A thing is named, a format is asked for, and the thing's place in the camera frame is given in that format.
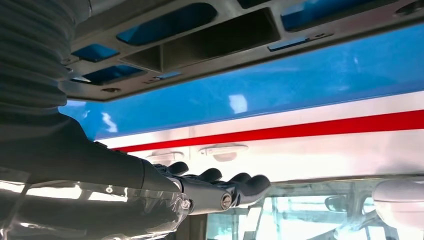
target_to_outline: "hole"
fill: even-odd
[[[270,10],[263,8],[139,51],[121,60],[158,72],[171,72],[279,39]]]
[[[131,29],[116,37],[134,46],[153,43],[212,22],[218,12],[207,3],[194,3]]]
[[[424,0],[414,1],[410,4],[407,4],[401,8],[399,8],[395,14],[399,17],[407,16],[418,12],[419,10],[424,8]]]
[[[72,53],[72,55],[77,56],[80,59],[93,63],[103,61],[118,54],[119,52],[117,50],[97,43],[91,44]]]
[[[179,76],[179,75],[181,75],[181,72],[172,71],[172,72],[162,74],[160,76],[155,76],[154,78],[159,79],[159,80],[163,80],[163,79],[169,79],[169,78],[172,78],[172,77],[176,77],[176,76]]]
[[[84,82],[94,85],[105,85],[119,81],[121,78],[132,76],[134,74],[143,73],[146,71],[141,69],[127,66],[127,65],[116,65],[110,66],[92,73],[85,74],[81,77],[74,77],[71,79],[74,82]]]
[[[109,87],[109,88],[103,88],[102,91],[103,92],[108,92],[108,93],[117,93],[117,92],[120,92],[121,89],[120,88],[116,88],[116,87]]]
[[[397,0],[307,0],[290,6],[281,14],[288,32],[315,27],[338,19],[362,13]]]
[[[270,0],[237,0],[237,1],[242,8],[248,9],[259,4],[269,2]]]
[[[308,41],[308,39],[306,37],[296,37],[296,38],[290,39],[288,41],[283,41],[283,42],[279,42],[279,43],[269,45],[268,49],[271,52],[274,52],[274,51],[294,47],[294,46],[306,43],[307,41]]]

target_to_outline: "screw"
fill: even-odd
[[[221,198],[222,209],[227,210],[231,205],[231,200],[232,198],[228,193],[224,194]]]
[[[114,190],[112,189],[112,186],[109,185],[108,187],[106,187],[106,193],[111,194]]]

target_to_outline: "side mirror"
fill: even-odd
[[[325,206],[331,212],[346,213],[348,200],[345,195],[330,196],[325,199]]]

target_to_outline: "robotic arm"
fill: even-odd
[[[58,106],[65,105],[67,99],[58,82],[68,77],[61,61],[70,54],[75,26],[99,13],[99,9],[107,9],[105,5],[96,6],[105,2],[121,1],[0,1],[0,168],[29,176],[18,195],[6,191],[0,197],[0,204],[7,209],[0,212],[0,233],[8,236],[7,239],[14,239],[12,236],[24,239],[16,235],[16,232],[25,233],[22,227],[37,229],[40,239],[50,239],[43,231],[52,226],[56,226],[52,228],[56,233],[52,239],[96,239],[105,232],[115,233],[116,229],[123,229],[125,236],[132,237],[136,230],[148,226],[162,226],[166,230],[175,213],[157,202],[152,206],[156,211],[140,215],[138,204],[95,204],[85,201],[83,194],[78,199],[41,199],[26,194],[45,183],[81,182],[139,193],[180,194],[188,200],[186,214],[221,212],[252,204],[270,186],[264,176],[241,173],[225,182],[220,181],[221,173],[217,169],[184,176],[188,170],[184,163],[169,167],[152,165],[90,141],[76,120],[59,113]],[[4,183],[13,182],[9,177],[7,172],[0,171]],[[104,210],[109,210],[108,213],[113,210],[113,214],[99,214]]]

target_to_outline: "gray frame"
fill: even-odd
[[[354,39],[392,31],[421,23],[424,20],[424,10],[418,10],[404,15],[395,14],[396,11],[413,3],[414,0],[375,0],[376,5],[368,6],[371,9],[360,7],[358,10],[355,8],[346,12],[346,15],[342,17],[340,15],[334,15],[332,18],[324,19],[324,21],[314,22],[312,27],[292,32],[286,31],[281,21],[281,13],[284,9],[302,3],[303,1],[269,0],[244,9],[237,0],[202,0],[202,3],[212,5],[218,12],[217,17],[212,22],[153,43],[133,46],[119,41],[116,35],[134,26],[148,22],[189,4],[198,3],[199,1],[127,0],[80,24],[77,28],[76,38],[72,43],[72,51],[97,43],[116,49],[120,54],[100,62],[90,62],[72,55],[63,64],[72,70],[71,77],[85,75],[122,63],[133,65],[147,71],[147,73],[122,77],[105,85],[93,85],[64,79],[59,83],[59,87],[71,99],[99,102],[111,101],[209,75],[232,71]],[[172,49],[183,48],[192,51],[193,42],[187,39],[190,39],[194,33],[263,9],[269,11],[266,17],[269,18],[268,27],[272,28],[272,30],[271,32],[265,32],[262,42],[258,41],[249,48],[243,48],[223,55],[218,54],[205,59],[189,59],[187,64],[184,65],[175,64],[179,61],[184,62],[185,59],[181,51],[174,51]],[[307,37],[309,41],[276,51],[270,51],[268,49],[268,46],[271,44],[286,42],[299,37]],[[204,43],[199,41],[195,41],[194,45],[199,47],[199,49],[205,47]],[[160,62],[157,63],[158,66],[161,66],[160,68],[149,68],[146,65],[140,64],[140,61],[131,61],[131,57],[128,57],[153,47],[160,50]],[[164,54],[164,49],[169,49],[167,47],[171,47],[171,52],[168,55],[166,52]],[[170,61],[173,64],[168,69],[165,67],[165,69],[178,71],[182,74],[157,80],[155,78],[156,76],[168,72],[162,72],[162,70],[164,70],[163,66],[166,65],[166,62]],[[116,88],[119,91],[103,91],[106,88]]]

